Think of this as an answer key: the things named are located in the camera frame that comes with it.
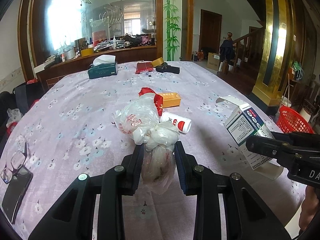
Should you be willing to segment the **person's right hand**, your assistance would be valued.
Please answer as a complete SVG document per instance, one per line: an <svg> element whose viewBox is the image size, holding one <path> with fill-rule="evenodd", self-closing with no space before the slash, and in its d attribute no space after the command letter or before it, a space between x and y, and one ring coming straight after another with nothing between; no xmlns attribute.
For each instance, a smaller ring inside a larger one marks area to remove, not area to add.
<svg viewBox="0 0 320 240"><path fill-rule="evenodd" d="M308 227L318 209L319 199L317 198L315 188L307 186L305 189L305 199L301 205L299 218L300 230L304 231Z"/></svg>

